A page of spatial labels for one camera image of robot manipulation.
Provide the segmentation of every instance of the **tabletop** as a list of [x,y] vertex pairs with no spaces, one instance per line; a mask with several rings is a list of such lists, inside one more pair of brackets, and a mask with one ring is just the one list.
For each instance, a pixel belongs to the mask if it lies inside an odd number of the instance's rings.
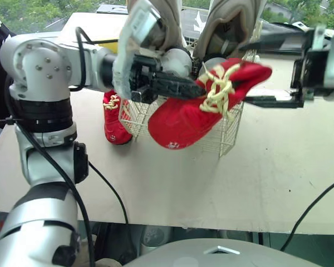
[[[292,61],[263,62],[274,73],[258,88],[287,88]],[[121,195],[132,224],[285,233],[334,182],[334,102],[296,110],[245,105],[236,145],[220,159],[199,146],[170,151],[148,137],[114,146],[104,137],[102,93],[75,92],[71,102],[77,140]],[[7,126],[0,136],[0,211],[10,211],[28,188]],[[90,220],[124,222],[118,200],[92,170],[77,188]],[[297,232],[334,234],[334,189]]]

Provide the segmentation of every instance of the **wire basket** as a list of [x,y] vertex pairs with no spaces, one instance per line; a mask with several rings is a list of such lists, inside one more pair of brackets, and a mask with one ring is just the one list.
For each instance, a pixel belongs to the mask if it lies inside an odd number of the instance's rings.
[[[261,31],[261,24],[258,23],[253,34],[259,36]],[[188,45],[194,43],[195,39],[186,38]],[[256,52],[247,51],[244,60],[254,61]],[[152,137],[148,131],[148,122],[152,114],[166,101],[165,97],[159,97],[152,104],[144,104],[133,102],[131,100],[122,101],[120,106],[119,120],[124,125],[126,130],[130,132],[134,137],[145,136]],[[229,120],[227,117],[223,117],[210,131],[209,133],[196,142],[194,145],[201,146],[204,151],[216,152],[219,157],[228,153],[235,145],[237,133],[239,130],[241,115],[243,111],[243,102],[234,106],[230,113],[233,117]]]

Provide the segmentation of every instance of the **red sneaker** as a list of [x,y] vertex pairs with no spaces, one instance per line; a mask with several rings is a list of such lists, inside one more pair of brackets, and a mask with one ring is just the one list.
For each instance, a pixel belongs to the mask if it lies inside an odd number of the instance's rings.
[[[228,110],[272,73],[269,67],[230,58],[201,75],[196,83],[208,95],[192,100],[169,98],[150,117],[152,138],[168,149],[183,149],[205,136]],[[231,82],[238,82],[235,89]]]
[[113,90],[104,93],[102,101],[104,107],[104,131],[106,139],[114,145],[123,145],[132,139],[119,121],[121,98]]

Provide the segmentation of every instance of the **yellow shoelace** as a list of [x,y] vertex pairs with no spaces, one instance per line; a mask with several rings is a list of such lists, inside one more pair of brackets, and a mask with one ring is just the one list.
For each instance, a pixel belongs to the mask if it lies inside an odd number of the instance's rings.
[[114,110],[119,107],[117,104],[115,104],[115,102],[119,101],[120,100],[118,99],[117,95],[112,95],[110,96],[110,101],[108,102],[108,104],[103,103],[102,105],[106,110]]
[[[205,74],[203,74],[198,79],[207,84],[207,80],[210,79],[213,81],[210,91],[207,95],[207,98],[204,100],[203,104],[199,106],[199,109],[205,112],[220,113],[224,116],[227,116],[230,120],[234,119],[233,116],[228,112],[229,106],[229,93],[235,93],[232,82],[229,80],[231,74],[240,69],[240,64],[235,64],[230,67],[227,71],[223,68],[222,65],[217,65],[213,68],[217,75],[220,77],[212,75],[205,64],[203,63],[205,69]],[[217,85],[220,86],[220,90],[217,93]]]

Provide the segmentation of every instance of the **white sneaker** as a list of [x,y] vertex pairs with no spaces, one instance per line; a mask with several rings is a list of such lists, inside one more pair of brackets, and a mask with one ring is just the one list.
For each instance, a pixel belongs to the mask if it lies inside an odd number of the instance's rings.
[[233,56],[251,37],[263,0],[214,0],[193,56]]
[[[182,46],[180,14],[182,9],[182,0],[149,0],[158,10],[166,27],[166,35],[162,38],[155,38],[153,45],[165,51],[173,46]],[[130,12],[132,6],[137,0],[127,1],[127,10]]]

